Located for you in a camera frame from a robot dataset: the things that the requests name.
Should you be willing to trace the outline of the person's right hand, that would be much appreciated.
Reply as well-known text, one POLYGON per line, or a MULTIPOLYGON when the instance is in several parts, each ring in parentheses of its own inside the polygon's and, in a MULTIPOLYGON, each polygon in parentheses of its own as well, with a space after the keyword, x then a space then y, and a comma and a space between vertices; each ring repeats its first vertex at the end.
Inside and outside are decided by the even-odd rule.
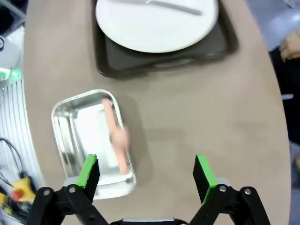
POLYGON ((279 51, 284 62, 298 59, 300 57, 300 30, 292 30, 282 41, 279 51))

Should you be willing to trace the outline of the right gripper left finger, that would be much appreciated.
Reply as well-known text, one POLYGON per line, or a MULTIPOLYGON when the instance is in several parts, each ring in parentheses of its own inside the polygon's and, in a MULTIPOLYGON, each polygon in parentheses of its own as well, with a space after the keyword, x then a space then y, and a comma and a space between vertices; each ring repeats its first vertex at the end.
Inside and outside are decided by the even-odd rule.
POLYGON ((54 191, 42 187, 37 191, 29 225, 61 225, 65 216, 76 215, 83 225, 107 225, 108 222, 92 204, 100 177, 98 159, 89 154, 74 184, 54 191))

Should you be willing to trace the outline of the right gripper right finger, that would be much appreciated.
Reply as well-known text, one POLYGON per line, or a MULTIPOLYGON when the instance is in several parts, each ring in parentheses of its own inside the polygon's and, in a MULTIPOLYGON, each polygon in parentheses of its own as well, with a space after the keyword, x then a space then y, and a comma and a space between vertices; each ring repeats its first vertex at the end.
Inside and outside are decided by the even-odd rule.
POLYGON ((191 225, 212 225, 221 213, 228 214, 235 225, 270 225, 257 190, 242 187, 237 191, 218 183, 204 155, 196 155, 193 177, 202 205, 191 225))

